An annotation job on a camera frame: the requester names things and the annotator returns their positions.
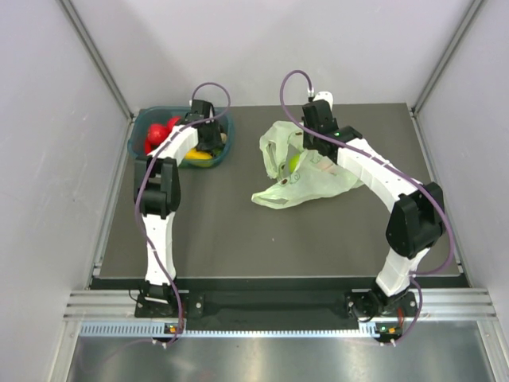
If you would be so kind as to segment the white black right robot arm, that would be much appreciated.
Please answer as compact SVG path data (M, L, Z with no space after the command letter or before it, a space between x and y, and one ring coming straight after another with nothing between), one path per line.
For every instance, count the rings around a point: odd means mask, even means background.
M408 291L411 275L444 233L443 219L436 210L444 207L442 189L434 182L423 185L396 174L391 163L355 128L338 127L328 101L315 99L302 110L307 129L304 147L317 150L358 177L390 212L386 228L389 252L367 296L372 305L370 315L391 314Z

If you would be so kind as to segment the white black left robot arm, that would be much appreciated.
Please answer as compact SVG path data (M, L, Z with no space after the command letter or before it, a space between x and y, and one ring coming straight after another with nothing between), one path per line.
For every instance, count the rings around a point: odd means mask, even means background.
M173 262L173 221L181 203L179 166L194 149L210 155L223 150L222 116L212 103L191 100L185 116L164 128L163 139L152 143L151 150L134 161L134 213L147 252L145 282L138 301L153 303L166 316L181 307Z

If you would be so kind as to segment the green fake apple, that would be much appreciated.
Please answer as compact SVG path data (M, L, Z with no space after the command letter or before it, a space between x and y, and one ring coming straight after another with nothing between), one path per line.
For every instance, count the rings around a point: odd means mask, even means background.
M299 163L300 154L295 154L289 161L288 161L288 169L290 173L293 173L295 169L297 168L297 164Z

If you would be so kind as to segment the light green plastic bag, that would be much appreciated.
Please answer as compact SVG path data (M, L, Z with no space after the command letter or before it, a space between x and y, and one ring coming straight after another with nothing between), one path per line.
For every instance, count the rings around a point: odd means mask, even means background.
M259 149L269 178L275 183L254 193L251 201L270 209L287 209L306 201L335 197L363 185L351 172L315 150L303 147L304 131L295 124L277 121L259 139ZM293 173L288 161L300 154Z

